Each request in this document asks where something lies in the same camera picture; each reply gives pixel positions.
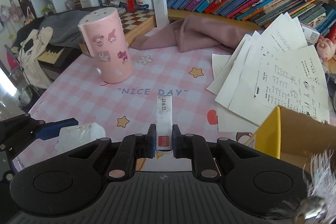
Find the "wooden chess board box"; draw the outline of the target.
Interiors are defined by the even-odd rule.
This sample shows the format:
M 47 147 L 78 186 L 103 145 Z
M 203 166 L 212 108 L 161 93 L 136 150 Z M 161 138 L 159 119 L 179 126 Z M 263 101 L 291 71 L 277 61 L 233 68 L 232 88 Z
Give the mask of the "wooden chess board box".
M 80 43 L 82 53 L 94 56 L 94 46 L 112 44 L 118 38 L 130 46 L 135 38 L 156 26 L 155 15 L 150 10 L 137 10 L 118 14 L 113 7 L 94 10 L 84 16 L 78 24 L 83 37 Z

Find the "toy piano keyboard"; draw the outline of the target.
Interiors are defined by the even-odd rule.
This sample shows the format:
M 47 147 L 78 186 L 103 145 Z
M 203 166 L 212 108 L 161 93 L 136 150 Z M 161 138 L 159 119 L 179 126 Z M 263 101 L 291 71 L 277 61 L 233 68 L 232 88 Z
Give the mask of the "toy piano keyboard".
M 38 61 L 55 64 L 58 58 L 62 55 L 64 47 L 48 45 L 46 50 L 37 57 Z

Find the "cream canvas bag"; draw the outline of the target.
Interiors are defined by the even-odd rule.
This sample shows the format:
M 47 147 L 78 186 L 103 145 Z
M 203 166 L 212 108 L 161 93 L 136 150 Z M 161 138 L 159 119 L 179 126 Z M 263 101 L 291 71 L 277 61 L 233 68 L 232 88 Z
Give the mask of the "cream canvas bag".
M 51 27 L 32 30 L 21 42 L 18 61 L 26 81 L 36 88 L 47 89 L 52 81 L 39 64 L 38 57 L 46 50 L 53 35 Z

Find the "stack of printed papers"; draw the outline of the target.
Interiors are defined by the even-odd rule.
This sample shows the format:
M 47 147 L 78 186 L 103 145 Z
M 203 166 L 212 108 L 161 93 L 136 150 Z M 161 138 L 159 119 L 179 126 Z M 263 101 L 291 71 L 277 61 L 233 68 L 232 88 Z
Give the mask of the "stack of printed papers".
M 325 70 L 297 18 L 278 16 L 245 35 L 207 88 L 216 95 L 221 132 L 254 133 L 277 106 L 330 120 Z

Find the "pink cloth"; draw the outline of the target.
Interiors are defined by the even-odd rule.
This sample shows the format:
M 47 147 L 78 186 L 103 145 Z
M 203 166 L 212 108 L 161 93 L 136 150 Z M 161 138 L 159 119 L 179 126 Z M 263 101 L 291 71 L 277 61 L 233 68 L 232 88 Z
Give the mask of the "pink cloth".
M 151 36 L 136 37 L 130 47 L 151 50 L 176 46 L 179 52 L 218 47 L 232 53 L 246 34 L 252 35 L 253 31 L 217 19 L 190 15 L 159 29 Z

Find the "pink pig plush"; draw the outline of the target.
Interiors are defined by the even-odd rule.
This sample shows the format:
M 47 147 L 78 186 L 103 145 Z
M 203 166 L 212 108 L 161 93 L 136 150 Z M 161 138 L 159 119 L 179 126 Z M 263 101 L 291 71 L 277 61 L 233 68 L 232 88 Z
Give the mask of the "pink pig plush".
M 322 61 L 328 61 L 335 55 L 335 39 L 328 39 L 320 36 L 316 44 L 316 50 Z

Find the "pink cylindrical humidifier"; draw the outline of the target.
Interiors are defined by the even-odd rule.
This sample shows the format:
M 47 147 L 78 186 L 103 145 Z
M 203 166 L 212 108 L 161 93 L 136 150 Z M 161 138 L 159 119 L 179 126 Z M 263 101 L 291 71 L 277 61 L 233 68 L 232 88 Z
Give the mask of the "pink cylindrical humidifier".
M 92 11 L 80 20 L 78 27 L 104 82 L 117 84 L 131 76 L 133 63 L 116 8 Z

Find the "yellow cardboard box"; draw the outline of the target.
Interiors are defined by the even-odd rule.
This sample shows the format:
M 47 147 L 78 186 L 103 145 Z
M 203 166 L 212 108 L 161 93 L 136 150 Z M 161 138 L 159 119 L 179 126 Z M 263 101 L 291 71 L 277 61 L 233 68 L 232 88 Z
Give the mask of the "yellow cardboard box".
M 309 171 L 313 155 L 335 157 L 335 126 L 277 106 L 245 145 Z

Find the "grey garment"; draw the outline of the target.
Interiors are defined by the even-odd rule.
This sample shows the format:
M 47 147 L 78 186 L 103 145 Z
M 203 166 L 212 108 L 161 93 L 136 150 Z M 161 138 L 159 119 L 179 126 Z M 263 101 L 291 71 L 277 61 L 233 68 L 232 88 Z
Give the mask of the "grey garment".
M 17 32 L 13 47 L 20 48 L 20 43 L 28 38 L 32 30 L 40 31 L 42 28 L 50 27 L 53 29 L 53 35 L 49 41 L 51 45 L 80 49 L 79 44 L 83 42 L 83 37 L 78 25 L 80 20 L 92 11 L 87 8 L 36 18 Z

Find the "clear plastic container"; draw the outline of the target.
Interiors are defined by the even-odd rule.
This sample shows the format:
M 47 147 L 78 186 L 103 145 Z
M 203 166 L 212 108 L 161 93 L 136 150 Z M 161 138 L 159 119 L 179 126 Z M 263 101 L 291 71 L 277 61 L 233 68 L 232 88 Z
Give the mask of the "clear plastic container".
M 63 127 L 60 129 L 55 149 L 59 155 L 104 137 L 106 137 L 104 127 L 96 122 Z

